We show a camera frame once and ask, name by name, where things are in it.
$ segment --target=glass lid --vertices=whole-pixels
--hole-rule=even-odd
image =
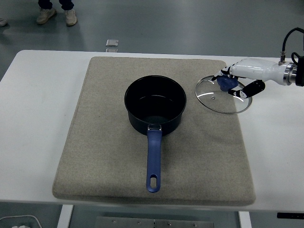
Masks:
[[[252,97],[240,98],[223,92],[217,80],[212,81],[212,78],[213,76],[202,78],[195,87],[195,95],[204,106],[223,114],[241,113],[249,108]],[[237,82],[234,90],[241,90],[245,87],[239,81]]]

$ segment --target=person's foot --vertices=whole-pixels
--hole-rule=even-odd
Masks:
[[[75,10],[66,10],[66,22],[67,26],[73,26],[77,23]]]
[[[5,26],[7,23],[7,20],[0,18],[0,27]]]
[[[54,8],[51,9],[40,9],[40,14],[37,17],[37,24],[44,24],[48,21],[48,19],[50,19],[52,16],[54,16],[56,14],[56,10]]]

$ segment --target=blue handle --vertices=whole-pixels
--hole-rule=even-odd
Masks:
[[[148,162],[147,162],[147,190],[158,192],[161,188],[161,143],[162,131],[148,130]]]

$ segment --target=felt pad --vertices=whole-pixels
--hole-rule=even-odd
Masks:
[[[225,67],[216,60],[91,59],[53,184],[61,199],[129,204],[248,205],[255,193],[236,114],[213,112],[197,82]],[[146,189],[147,137],[131,126],[124,94],[136,79],[162,75],[186,92],[178,128],[162,138],[161,189]],[[234,106],[232,97],[223,100]]]

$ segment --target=saucepan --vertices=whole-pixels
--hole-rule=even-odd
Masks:
[[[125,92],[129,121],[148,138],[146,187],[149,192],[161,188],[162,136],[178,127],[186,102],[183,88],[173,79],[159,75],[139,78]]]

